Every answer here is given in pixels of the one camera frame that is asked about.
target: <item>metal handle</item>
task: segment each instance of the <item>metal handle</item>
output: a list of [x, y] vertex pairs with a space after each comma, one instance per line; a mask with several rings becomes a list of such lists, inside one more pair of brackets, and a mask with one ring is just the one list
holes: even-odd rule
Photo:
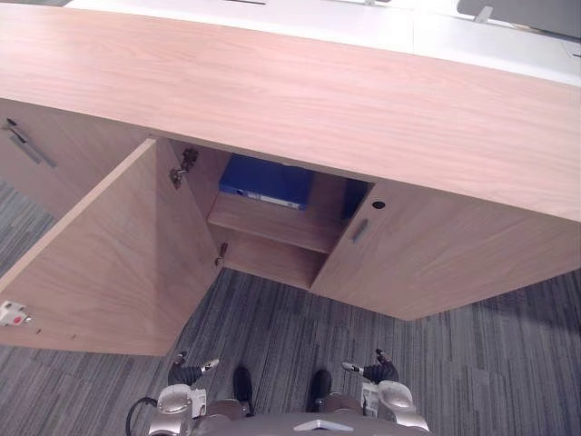
[[369, 220], [363, 220], [359, 227], [357, 228], [357, 230], [355, 231], [355, 233], [353, 234], [353, 236], [351, 236], [351, 242], [356, 243], [357, 240], [361, 237], [361, 235], [365, 233], [368, 227]]
[[24, 153], [26, 154], [28, 157], [30, 157], [35, 164], [40, 164], [42, 162], [41, 158], [38, 157], [36, 154], [34, 154], [31, 150], [28, 149], [28, 147], [26, 146], [26, 144], [22, 141], [22, 139], [16, 135], [16, 134], [11, 134], [10, 135], [10, 141], [12, 141], [13, 143], [16, 144], [16, 146]]
[[[11, 120], [10, 118], [6, 118], [5, 123], [2, 125], [2, 129], [12, 133], [13, 135], [10, 136], [10, 140], [13, 143], [15, 143], [18, 146], [18, 148], [20, 148], [23, 152], [28, 154], [28, 156], [37, 164], [41, 163], [42, 160], [45, 161], [46, 164], [51, 168], [56, 168], [56, 163], [50, 157], [48, 157], [40, 148], [38, 148], [33, 143], [28, 141], [26, 135], [23, 134], [23, 132], [19, 128], [17, 128], [17, 126], [18, 124], [16, 124], [15, 121]], [[30, 147], [32, 149], [32, 152], [37, 154], [37, 156], [33, 157], [33, 154], [31, 153], [31, 150], [28, 150], [28, 147]]]

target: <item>cabinet shelf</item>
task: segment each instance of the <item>cabinet shelf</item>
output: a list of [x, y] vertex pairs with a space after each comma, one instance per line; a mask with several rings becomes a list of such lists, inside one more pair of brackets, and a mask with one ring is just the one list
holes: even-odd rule
[[287, 243], [210, 225], [218, 241], [228, 241], [224, 266], [302, 289], [309, 289], [325, 255]]
[[316, 173], [308, 206], [299, 211], [230, 193], [219, 193], [208, 222], [318, 253], [330, 253], [341, 221], [346, 179]]

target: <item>wooden cabinet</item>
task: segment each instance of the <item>wooden cabinet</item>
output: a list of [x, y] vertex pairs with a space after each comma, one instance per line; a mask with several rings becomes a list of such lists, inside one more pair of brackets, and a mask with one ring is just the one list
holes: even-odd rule
[[[233, 27], [0, 9], [0, 177], [60, 218], [0, 279], [0, 302], [34, 318], [1, 343], [163, 353], [222, 266], [404, 319], [581, 266], [574, 86]], [[138, 147], [147, 134], [184, 142]], [[176, 191], [167, 172], [190, 146]], [[307, 210], [220, 193], [230, 152], [318, 171]], [[371, 190], [343, 220], [347, 177]]]
[[164, 354], [214, 281], [217, 251], [166, 141], [148, 139], [0, 279], [32, 321], [0, 343]]
[[341, 219], [348, 179], [315, 173], [299, 211], [221, 193], [230, 156], [139, 145], [0, 279], [33, 317], [0, 342], [164, 354], [223, 266], [414, 319], [581, 265], [573, 221], [388, 180]]
[[143, 129], [0, 99], [0, 177], [60, 218], [147, 136]]
[[542, 213], [384, 181], [312, 291], [411, 320], [578, 268], [580, 230]]

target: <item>black cable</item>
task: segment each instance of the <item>black cable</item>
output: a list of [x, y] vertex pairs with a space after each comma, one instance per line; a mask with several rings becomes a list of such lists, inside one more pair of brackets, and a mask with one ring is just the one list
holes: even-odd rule
[[157, 400], [155, 400], [154, 398], [143, 397], [137, 400], [133, 404], [133, 406], [131, 406], [131, 409], [129, 409], [129, 412], [127, 413], [127, 419], [125, 420], [125, 436], [131, 436], [131, 418], [133, 417], [133, 412], [135, 411], [135, 408], [142, 402], [149, 404], [150, 406], [157, 407]]

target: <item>striped carpet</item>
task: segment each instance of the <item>striped carpet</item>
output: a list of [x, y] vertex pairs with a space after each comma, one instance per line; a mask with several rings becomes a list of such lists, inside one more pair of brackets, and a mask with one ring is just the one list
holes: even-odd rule
[[[0, 183], [0, 273], [53, 219]], [[231, 395], [231, 372], [251, 370], [258, 413], [299, 411], [310, 375], [359, 396], [342, 360], [372, 362], [381, 347], [439, 435], [581, 434], [581, 272], [484, 302], [403, 322], [258, 277], [225, 270], [174, 349], [188, 362], [220, 358], [198, 386]], [[132, 402], [164, 386], [163, 358], [0, 346], [0, 434], [120, 435]], [[140, 411], [135, 435], [151, 411]]]

